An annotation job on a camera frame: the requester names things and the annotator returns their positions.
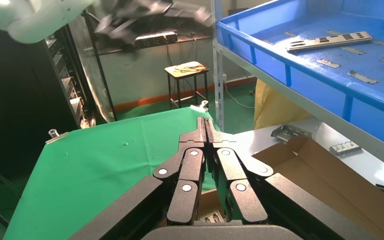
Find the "wooden stool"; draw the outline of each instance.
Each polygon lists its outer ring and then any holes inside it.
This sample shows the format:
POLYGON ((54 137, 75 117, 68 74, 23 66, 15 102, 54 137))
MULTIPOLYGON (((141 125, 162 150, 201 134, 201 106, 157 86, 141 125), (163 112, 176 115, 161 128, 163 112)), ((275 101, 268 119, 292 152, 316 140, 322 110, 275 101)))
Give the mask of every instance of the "wooden stool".
POLYGON ((170 108, 173 109, 174 104, 176 107, 181 108, 182 107, 182 101, 191 99, 195 97, 195 104, 198 104, 198 96, 200 96, 202 99, 207 100, 208 99, 208 85, 207 85, 207 73, 208 68, 202 64, 200 64, 197 61, 191 61, 187 62, 181 65, 177 66, 169 66, 166 67, 165 72, 167 73, 168 78, 168 94, 170 95, 170 108), (205 82, 205 97, 197 90, 197 76, 200 74, 204 74, 204 82, 205 82), (177 84, 177 100, 173 100, 172 98, 172 86, 170 84, 170 76, 174 78, 177 84), (193 76, 193 83, 195 85, 195 92, 192 96, 187 96, 182 99, 180 99, 180 85, 179 80, 192 77, 193 76))

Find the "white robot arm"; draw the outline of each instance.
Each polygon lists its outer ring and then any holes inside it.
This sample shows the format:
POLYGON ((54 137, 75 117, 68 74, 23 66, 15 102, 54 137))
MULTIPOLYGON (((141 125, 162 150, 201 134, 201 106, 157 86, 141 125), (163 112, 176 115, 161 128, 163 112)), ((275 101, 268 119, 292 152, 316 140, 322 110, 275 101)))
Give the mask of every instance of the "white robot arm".
POLYGON ((98 0, 0 0, 0 30, 20 43, 37 43, 98 0))
POLYGON ((0 30, 16 41, 37 43, 73 21, 92 4, 107 13, 94 33, 109 47, 131 46, 136 37, 164 29, 205 32, 212 29, 204 7, 161 0, 0 0, 0 30))

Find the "green cloth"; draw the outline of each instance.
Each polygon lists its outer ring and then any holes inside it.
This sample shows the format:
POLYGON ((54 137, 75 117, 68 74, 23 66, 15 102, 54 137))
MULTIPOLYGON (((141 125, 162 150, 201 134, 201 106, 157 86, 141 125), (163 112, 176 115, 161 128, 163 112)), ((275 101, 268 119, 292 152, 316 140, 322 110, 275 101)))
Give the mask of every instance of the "green cloth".
MULTIPOLYGON (((75 130, 46 145, 4 239, 69 238, 178 151, 179 135, 197 128, 190 108, 75 130)), ((203 191, 215 188, 209 173, 203 191)))

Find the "floor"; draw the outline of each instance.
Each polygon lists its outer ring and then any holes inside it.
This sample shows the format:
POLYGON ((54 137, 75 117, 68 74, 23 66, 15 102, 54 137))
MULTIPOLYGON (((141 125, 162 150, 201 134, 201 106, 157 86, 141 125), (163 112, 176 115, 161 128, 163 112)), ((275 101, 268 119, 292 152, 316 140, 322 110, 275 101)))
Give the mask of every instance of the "floor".
MULTIPOLYGON (((248 83, 237 87, 230 87, 229 93, 242 105, 254 107, 254 96, 250 96, 249 92, 255 88, 255 83, 248 83)), ((216 119, 215 95, 210 92, 208 95, 209 113, 216 119)), ((185 102, 185 106, 195 104, 194 99, 185 102)), ((148 105, 135 107, 132 109, 117 112, 119 120, 135 118, 143 115, 159 113, 170 110, 168 101, 157 102, 148 105)), ((254 109, 247 108, 237 104, 224 91, 224 131, 229 134, 238 134, 254 129, 254 109)))
MULTIPOLYGON (((228 91, 236 100, 246 106, 254 106, 254 96, 250 96, 249 92, 255 88, 254 83, 244 84, 237 87, 230 87, 228 91)), ((215 95, 214 92, 209 93, 209 113, 215 119, 215 95)), ((194 104, 194 100, 185 102, 185 106, 194 104)), ((133 109, 117 112, 119 120, 135 118, 143 115, 159 113, 170 110, 168 102, 157 102, 149 105, 135 107, 133 109)), ((227 93, 224 92, 224 131, 230 134, 237 134, 252 130, 254 127, 254 109, 238 105, 227 93)), ((15 187, 22 192, 29 179, 28 175, 22 175, 17 178, 9 179, 15 187)), ((9 187, 0 181, 0 213, 11 219, 18 199, 9 187)), ((0 224, 0 240, 3 239, 6 228, 0 224)))

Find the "blue crate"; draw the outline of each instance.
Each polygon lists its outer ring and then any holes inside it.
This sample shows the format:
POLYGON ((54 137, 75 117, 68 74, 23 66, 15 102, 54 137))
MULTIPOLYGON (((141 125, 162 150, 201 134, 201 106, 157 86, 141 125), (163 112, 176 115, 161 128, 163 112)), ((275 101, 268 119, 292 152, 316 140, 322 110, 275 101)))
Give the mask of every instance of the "blue crate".
POLYGON ((285 86, 384 142, 384 45, 353 44, 288 53, 286 44, 368 32, 384 43, 384 0, 275 0, 217 23, 219 42, 285 86), (337 64, 331 68, 325 59, 337 64), (349 76, 354 70, 378 83, 349 76))

